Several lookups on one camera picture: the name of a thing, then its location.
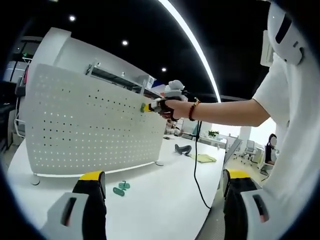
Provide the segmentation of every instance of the potted plant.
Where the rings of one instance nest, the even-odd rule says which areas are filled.
[[[219,134],[219,131],[208,131],[210,138],[215,138]]]

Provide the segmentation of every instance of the wrist bracelet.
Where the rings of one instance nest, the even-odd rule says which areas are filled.
[[[197,99],[196,102],[191,106],[190,111],[189,111],[189,120],[190,121],[194,121],[194,119],[192,118],[192,114],[194,113],[194,110],[196,108],[196,106],[198,106],[200,103],[200,101]]]

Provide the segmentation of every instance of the black cable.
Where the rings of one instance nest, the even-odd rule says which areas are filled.
[[[204,203],[204,205],[208,208],[208,209],[211,209],[211,207],[209,207],[207,204],[206,204],[206,201],[204,199],[204,196],[202,195],[202,192],[201,192],[201,189],[200,189],[200,186],[199,186],[199,183],[198,183],[198,180],[197,180],[197,177],[196,177],[196,171],[197,171],[197,162],[198,162],[198,139],[200,137],[200,129],[201,129],[201,125],[202,125],[202,121],[200,122],[200,125],[199,125],[199,121],[196,125],[196,136],[195,136],[195,162],[194,162],[194,172],[193,172],[193,177],[194,177],[194,180],[195,180],[195,183],[196,185],[198,186],[198,189],[199,189],[199,193],[200,193],[200,196],[202,198],[202,201]]]

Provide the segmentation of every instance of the perforated white panel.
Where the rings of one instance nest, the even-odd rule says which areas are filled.
[[[34,173],[111,171],[158,159],[166,121],[140,112],[149,98],[44,64],[30,84],[26,146]]]

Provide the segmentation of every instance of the black ceiling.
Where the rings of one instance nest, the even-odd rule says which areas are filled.
[[[220,94],[250,99],[268,68],[260,65],[269,3],[260,0],[171,0],[206,56]],[[70,22],[69,15],[76,21]],[[213,93],[188,38],[157,0],[60,0],[41,11],[25,35],[50,27],[104,49],[163,83],[179,79],[195,93]],[[129,41],[127,47],[121,41]],[[202,98],[215,102],[212,97]]]

